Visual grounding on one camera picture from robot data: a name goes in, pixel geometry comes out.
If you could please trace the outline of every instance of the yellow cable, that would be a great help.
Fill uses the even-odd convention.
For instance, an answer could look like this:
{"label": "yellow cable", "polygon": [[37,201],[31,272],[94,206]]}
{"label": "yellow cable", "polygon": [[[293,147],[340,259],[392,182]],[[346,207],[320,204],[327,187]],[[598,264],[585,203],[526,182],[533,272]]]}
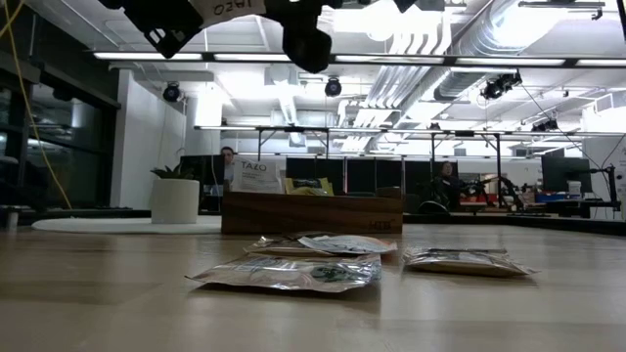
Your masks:
{"label": "yellow cable", "polygon": [[[2,30],[0,30],[0,38],[2,38],[2,36],[4,35],[4,33],[7,31],[7,29],[9,29],[9,26],[11,24],[13,24],[13,22],[16,20],[16,18],[18,17],[18,15],[20,14],[20,11],[22,10],[24,4],[24,0],[20,1],[20,4],[18,5],[16,11],[13,13],[13,15],[11,16],[11,18],[7,21],[7,24],[4,25],[4,27],[2,28]],[[7,11],[9,10],[9,4],[5,1],[4,6],[7,8]]]}
{"label": "yellow cable", "polygon": [[28,101],[28,95],[26,94],[26,88],[23,85],[22,68],[20,67],[20,59],[18,59],[18,49],[16,48],[16,38],[13,35],[13,29],[12,29],[12,26],[11,26],[11,23],[17,17],[17,13],[22,8],[22,5],[23,5],[23,0],[19,4],[18,8],[16,9],[16,12],[13,14],[13,17],[11,18],[10,14],[9,14],[9,3],[8,3],[8,0],[5,2],[4,13],[5,13],[6,17],[7,17],[7,25],[5,26],[5,28],[2,28],[2,31],[0,31],[0,37],[2,37],[2,34],[4,34],[5,29],[9,28],[9,36],[11,37],[11,47],[13,49],[13,59],[16,62],[16,70],[18,72],[18,79],[20,80],[20,88],[22,88],[23,101],[25,102],[26,111],[28,112],[28,117],[30,118],[30,123],[32,124],[32,131],[35,134],[35,138],[37,139],[37,143],[39,143],[39,149],[41,150],[41,154],[43,155],[43,160],[46,162],[46,166],[48,166],[48,170],[50,170],[50,174],[52,175],[52,178],[54,179],[55,184],[57,184],[57,187],[59,188],[59,191],[61,192],[61,195],[63,196],[64,200],[66,201],[67,208],[71,209],[71,203],[69,202],[69,199],[67,198],[66,191],[64,191],[63,186],[61,186],[61,183],[59,182],[59,179],[57,179],[57,175],[55,175],[55,171],[52,169],[52,165],[50,165],[50,161],[48,160],[48,156],[46,155],[46,151],[44,150],[43,145],[41,144],[41,140],[39,139],[39,131],[37,130],[37,125],[35,124],[35,119],[32,117],[32,109],[30,108],[30,102]]}

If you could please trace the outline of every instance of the white planter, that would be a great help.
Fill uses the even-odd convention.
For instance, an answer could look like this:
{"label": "white planter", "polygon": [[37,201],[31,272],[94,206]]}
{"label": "white planter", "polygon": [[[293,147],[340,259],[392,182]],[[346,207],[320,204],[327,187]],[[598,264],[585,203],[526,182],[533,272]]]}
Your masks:
{"label": "white planter", "polygon": [[153,182],[153,224],[196,224],[200,182],[157,179]]}

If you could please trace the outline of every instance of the white round rug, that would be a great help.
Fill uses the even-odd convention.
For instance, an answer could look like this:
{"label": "white round rug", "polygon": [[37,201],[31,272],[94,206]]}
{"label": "white round rug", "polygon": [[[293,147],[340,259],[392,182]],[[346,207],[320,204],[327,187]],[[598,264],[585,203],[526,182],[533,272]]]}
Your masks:
{"label": "white round rug", "polygon": [[39,231],[81,234],[219,234],[221,217],[199,216],[197,224],[159,225],[141,219],[52,219],[32,224]]}

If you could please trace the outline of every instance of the black camera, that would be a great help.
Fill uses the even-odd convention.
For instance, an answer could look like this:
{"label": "black camera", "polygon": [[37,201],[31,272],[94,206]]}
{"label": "black camera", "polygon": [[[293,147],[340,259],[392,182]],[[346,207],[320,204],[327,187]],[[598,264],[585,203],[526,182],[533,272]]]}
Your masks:
{"label": "black camera", "polygon": [[180,83],[169,82],[163,91],[163,98],[169,103],[178,103],[185,98],[185,94],[180,90]]}
{"label": "black camera", "polygon": [[341,94],[341,83],[339,83],[339,79],[336,77],[329,78],[329,82],[326,84],[326,89],[324,89],[327,97],[337,97]]}

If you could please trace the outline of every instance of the potted plant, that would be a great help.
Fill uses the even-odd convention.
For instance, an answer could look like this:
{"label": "potted plant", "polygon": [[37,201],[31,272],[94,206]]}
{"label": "potted plant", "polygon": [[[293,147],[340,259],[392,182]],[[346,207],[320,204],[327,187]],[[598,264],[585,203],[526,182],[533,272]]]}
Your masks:
{"label": "potted plant", "polygon": [[193,170],[178,164],[173,170],[165,166],[151,172],[158,176],[153,182],[153,224],[196,224],[200,182],[193,180]]}

